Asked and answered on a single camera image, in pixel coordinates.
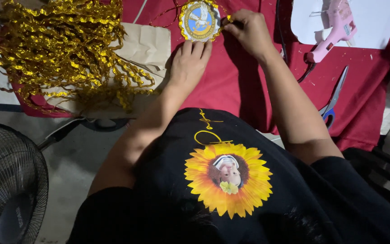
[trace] white paper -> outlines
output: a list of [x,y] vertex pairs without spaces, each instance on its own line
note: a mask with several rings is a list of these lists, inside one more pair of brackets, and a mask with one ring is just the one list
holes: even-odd
[[[323,1],[294,0],[291,14],[291,30],[303,44],[316,45],[320,42],[316,32],[324,29],[320,14]],[[359,48],[385,49],[390,39],[390,0],[349,0],[357,33],[354,36]],[[348,47],[340,41],[335,46]]]

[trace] pink glue gun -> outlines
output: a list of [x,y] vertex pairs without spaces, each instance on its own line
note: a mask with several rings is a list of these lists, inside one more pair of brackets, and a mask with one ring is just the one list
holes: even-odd
[[319,63],[339,41],[346,41],[351,47],[353,36],[358,31],[353,21],[350,5],[347,0],[332,0],[327,10],[330,28],[323,30],[323,41],[317,48],[308,53],[307,59],[312,63]]

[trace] blue scissors handle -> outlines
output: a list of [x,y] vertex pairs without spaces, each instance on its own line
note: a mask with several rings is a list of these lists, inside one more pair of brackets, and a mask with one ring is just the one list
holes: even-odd
[[333,111],[333,108],[326,111],[326,113],[323,115],[323,120],[326,122],[326,127],[330,129],[335,120],[335,112]]

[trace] circular badge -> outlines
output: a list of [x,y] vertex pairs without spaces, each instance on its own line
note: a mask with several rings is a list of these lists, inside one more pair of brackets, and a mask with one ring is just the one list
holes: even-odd
[[221,32],[218,7],[211,1],[194,1],[181,8],[180,29],[186,40],[206,42]]

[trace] person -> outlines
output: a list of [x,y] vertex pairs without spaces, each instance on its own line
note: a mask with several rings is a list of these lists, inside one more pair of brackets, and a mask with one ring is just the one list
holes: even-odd
[[286,150],[226,111],[178,111],[212,50],[186,41],[168,85],[100,167],[68,243],[390,242],[390,204],[344,159],[263,14],[231,17],[243,27],[225,31],[261,65]]

